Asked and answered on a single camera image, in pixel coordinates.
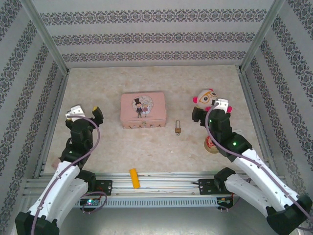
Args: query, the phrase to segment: wire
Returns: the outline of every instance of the wire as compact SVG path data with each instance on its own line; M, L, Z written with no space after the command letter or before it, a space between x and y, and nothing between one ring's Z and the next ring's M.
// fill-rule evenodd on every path
M227 148L223 147L220 143L218 143L218 142L216 141L216 139L213 137L213 135L212 135L212 133L211 133L211 131L210 131L210 129L209 129L208 121L209 121L209 115L210 115L210 113L212 112L212 110L214 110L214 108L215 108L216 106L218 106L218 104L219 104L219 103L216 102L216 104L207 112L207 114L206 114L206 116L205 116L205 128L206 128L206 130L207 130L207 132L208 132L208 134L209 134L211 140L214 142L214 144L217 145L220 149L222 149L222 150L225 151L226 153L232 154L232 155L234 155L234 156L236 156L236 157L239 157L239 158L243 158L243 159L245 159L245 160L247 160L247 161L249 161L249 162L251 162L251 163L256 164L256 165L257 165L260 169L262 169L262 170L264 171L264 173L276 184L276 186L278 186L278 187L280 188L280 190L285 194L285 196L286 196L287 198L289 198L289 199L303 212L303 214L311 221L311 223L313 223L313 217L311 217L311 216L309 215L309 213L307 213L307 212L305 211L305 209L303 209L303 207L302 207L296 200L294 200L294 199L289 195L289 193L277 182L277 180L276 180L266 169L264 169L264 168L262 167L262 165L261 165L260 163L256 162L255 160L253 160L253 159L251 159L251 158L248 158L248 157L246 157L246 156L243 156L242 154L238 154L238 153L235 153L235 152L233 152L233 151L230 151L230 150L228 150Z
M250 184L251 183L251 178L246 179L246 181ZM231 193L231 200L234 202L234 193L233 192ZM231 208L227 209L227 212L228 212L228 210L234 209L235 205L237 205L240 200L241 200L241 197L239 197L239 199L233 204L233 206Z
M74 115L74 116L68 116L68 118L82 118L84 120L89 121L97 130L97 134L98 134L98 138L96 141L96 144L89 150L88 153L86 153L84 156L80 157L79 159L73 161L70 165L68 165L67 167L65 167L65 169L54 179L54 181L52 181L52 183L50 184L50 186L48 187L47 191L45 192L41 202L39 203L39 206L37 207L37 211L33 220L33 224L31 226L31 235L35 235L35 227L36 227L36 222L38 219L38 215L40 210L42 210L43 208L43 204L45 203L45 199L47 198L48 194L50 193L50 191L52 190L53 186L56 184L56 182L62 177L62 175L73 165L75 165L76 163L78 163L79 161L81 161L82 159L84 159L85 157L87 157L91 152L93 152L95 150L95 148L98 146L99 142L100 142L100 130L99 127L97 126L96 123L94 123L94 121L92 121L91 119L84 117L84 116L78 116L78 115Z
M103 192L103 189L102 188L100 188L99 186L97 186L96 187L96 189L99 189L100 191L102 191ZM98 198L94 198L94 199L98 199L98 200L101 200L101 197L102 197L103 195L101 194Z
M98 210L100 210L101 208L103 208L104 205L107 203L108 196L107 196L106 193L103 192L103 191L89 192L89 193L84 194L82 197L85 197L85 196L88 196L88 195L92 195L92 194L101 194L101 195L103 195L103 196L106 197L106 200L104 201L104 203L103 203L101 206L99 206L98 208L96 208L96 209L94 209L93 211L90 211L90 212L84 210L85 206L87 205L87 203L85 203L85 204L83 205L83 207L82 207L83 213L88 213L88 214L95 213L95 212L97 212Z

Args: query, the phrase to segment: padlock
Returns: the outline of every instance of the padlock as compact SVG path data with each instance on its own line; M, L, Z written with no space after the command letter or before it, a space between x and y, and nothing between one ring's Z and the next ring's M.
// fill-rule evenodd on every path
M175 133L176 133L177 136L179 136L180 133L181 133L180 121L179 120L176 120L176 122L175 122Z

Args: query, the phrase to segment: doll head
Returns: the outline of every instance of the doll head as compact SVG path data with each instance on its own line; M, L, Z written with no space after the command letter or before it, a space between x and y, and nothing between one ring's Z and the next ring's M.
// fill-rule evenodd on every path
M207 110L208 107L212 106L212 100L215 98L217 98L217 95L214 90L207 89L201 91L198 96L193 97L193 101L199 106L199 108Z

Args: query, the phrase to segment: yellow block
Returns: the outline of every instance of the yellow block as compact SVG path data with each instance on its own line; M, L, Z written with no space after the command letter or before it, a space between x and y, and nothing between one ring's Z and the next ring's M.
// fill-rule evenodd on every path
M137 171L136 169L131 169L130 171L131 174L131 179L132 179L132 183L133 183L133 187L134 188L140 188L140 183L138 180L138 176L137 176Z

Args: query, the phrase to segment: plush toy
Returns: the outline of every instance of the plush toy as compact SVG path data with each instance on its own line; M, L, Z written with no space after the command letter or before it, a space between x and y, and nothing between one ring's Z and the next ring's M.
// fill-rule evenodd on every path
M217 98L216 93L214 92L213 89L207 89L207 90L203 90L202 92L200 92L200 94L198 95L198 97L193 97L193 101L194 103L196 103L198 105L199 108L209 111L212 107L212 100L214 100L215 98ZM229 106L227 109L227 112L230 113L232 110L232 107Z

